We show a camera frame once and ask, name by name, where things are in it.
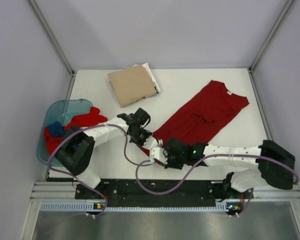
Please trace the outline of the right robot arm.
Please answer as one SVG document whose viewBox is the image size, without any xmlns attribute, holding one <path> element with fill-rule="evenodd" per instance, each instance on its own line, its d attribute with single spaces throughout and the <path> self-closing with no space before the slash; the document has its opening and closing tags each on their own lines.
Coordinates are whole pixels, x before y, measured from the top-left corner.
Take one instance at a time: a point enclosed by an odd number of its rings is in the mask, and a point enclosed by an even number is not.
<svg viewBox="0 0 300 240">
<path fill-rule="evenodd" d="M 172 138 L 160 150 L 159 161 L 165 168 L 180 170 L 184 165 L 241 168 L 229 172 L 222 181 L 223 192 L 229 198 L 265 185 L 291 190 L 296 180 L 295 157 L 272 140 L 258 146 L 222 147 L 204 142 L 190 145 Z"/>
</svg>

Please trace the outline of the dark red t shirt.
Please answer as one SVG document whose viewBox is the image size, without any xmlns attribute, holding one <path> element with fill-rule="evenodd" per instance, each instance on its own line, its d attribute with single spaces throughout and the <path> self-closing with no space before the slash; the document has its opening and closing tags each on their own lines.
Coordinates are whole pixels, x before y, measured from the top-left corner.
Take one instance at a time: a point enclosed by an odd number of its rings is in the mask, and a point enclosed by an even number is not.
<svg viewBox="0 0 300 240">
<path fill-rule="evenodd" d="M 153 137 L 164 144 L 171 138 L 183 143 L 208 143 L 249 105 L 248 98 L 232 93 L 223 82 L 212 80 L 178 109 Z"/>
</svg>

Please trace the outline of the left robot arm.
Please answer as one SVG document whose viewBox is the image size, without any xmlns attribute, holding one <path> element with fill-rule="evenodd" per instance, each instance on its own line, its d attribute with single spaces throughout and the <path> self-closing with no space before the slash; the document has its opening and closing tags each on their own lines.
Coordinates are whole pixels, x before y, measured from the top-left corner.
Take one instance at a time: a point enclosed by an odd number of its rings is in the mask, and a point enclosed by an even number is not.
<svg viewBox="0 0 300 240">
<path fill-rule="evenodd" d="M 135 113 L 121 113 L 94 127 L 73 126 L 66 132 L 62 146 L 56 149 L 54 156 L 73 177 L 87 185 L 88 195 L 99 198 L 104 187 L 97 171 L 92 167 L 91 156 L 94 148 L 121 136 L 146 150 L 158 147 L 153 133 L 145 129 L 150 121 L 150 115 L 139 108 Z"/>
</svg>

